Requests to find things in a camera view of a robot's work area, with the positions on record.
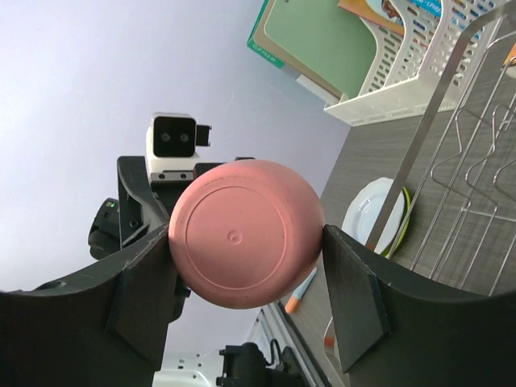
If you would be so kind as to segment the pink plastic cup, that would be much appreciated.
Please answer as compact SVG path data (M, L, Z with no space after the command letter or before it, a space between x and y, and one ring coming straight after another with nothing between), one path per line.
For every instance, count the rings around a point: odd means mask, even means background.
M318 261L323 206L308 181L266 160L221 164L179 197L169 223L173 262L200 298L252 309L283 298Z

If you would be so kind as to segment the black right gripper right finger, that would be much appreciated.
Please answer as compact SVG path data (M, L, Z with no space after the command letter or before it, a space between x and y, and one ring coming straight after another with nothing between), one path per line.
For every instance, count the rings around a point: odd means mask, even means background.
M514 385L514 293L486 297L430 280L332 225L322 253L352 385Z

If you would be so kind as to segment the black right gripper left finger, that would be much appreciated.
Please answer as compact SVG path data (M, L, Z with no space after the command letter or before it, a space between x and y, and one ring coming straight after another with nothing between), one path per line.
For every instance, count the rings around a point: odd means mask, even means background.
M173 320L166 226L32 291L1 296L4 386L149 386Z

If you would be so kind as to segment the lime green plate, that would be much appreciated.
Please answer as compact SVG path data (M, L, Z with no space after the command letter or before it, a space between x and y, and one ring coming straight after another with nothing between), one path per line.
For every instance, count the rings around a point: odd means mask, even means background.
M399 246L402 244L402 241L405 237L405 234L408 230L409 222L410 220L406 220L408 215L408 209L412 203L412 199L410 196L409 190L403 186L402 192L404 195L404 211L403 216L399 225L399 228L397 230L397 234L395 235L395 239L391 242L391 244L381 253L383 257L388 257L391 253L395 253L396 250L399 248Z

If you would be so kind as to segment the light blue plate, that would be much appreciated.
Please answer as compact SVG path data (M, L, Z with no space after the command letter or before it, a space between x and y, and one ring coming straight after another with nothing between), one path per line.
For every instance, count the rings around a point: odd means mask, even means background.
M368 183L351 201L345 214L342 230L365 245L379 216L393 179L380 177ZM399 193L397 201L379 238L375 253L385 256L392 245L405 213L406 199Z

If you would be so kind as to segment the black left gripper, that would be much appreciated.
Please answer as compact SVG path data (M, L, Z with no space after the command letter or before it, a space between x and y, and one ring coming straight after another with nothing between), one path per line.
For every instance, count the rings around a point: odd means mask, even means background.
M179 197L195 177L200 177L216 166L223 163L197 163L193 169L158 173L158 181L154 189L148 180L145 158L143 156L121 156L117 160L119 199L106 199L98 210L89 230L88 244L90 255L96 260L102 260L120 250L127 248L156 228L169 223L170 214ZM120 285L120 276L116 273L112 278L98 286L96 291L102 296L92 296L100 305L104 302L104 319L109 320L109 314L116 305L116 293ZM171 300L170 322L177 320L183 311L185 299L189 296L188 289L177 270L173 270L175 280L174 295Z

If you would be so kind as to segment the metal wire dish rack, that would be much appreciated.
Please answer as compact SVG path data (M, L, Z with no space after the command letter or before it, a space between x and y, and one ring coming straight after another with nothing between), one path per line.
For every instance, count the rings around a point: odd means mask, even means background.
M515 80L506 66L514 41L509 14L462 107L435 116L406 179L412 209L392 256L484 296L515 288Z

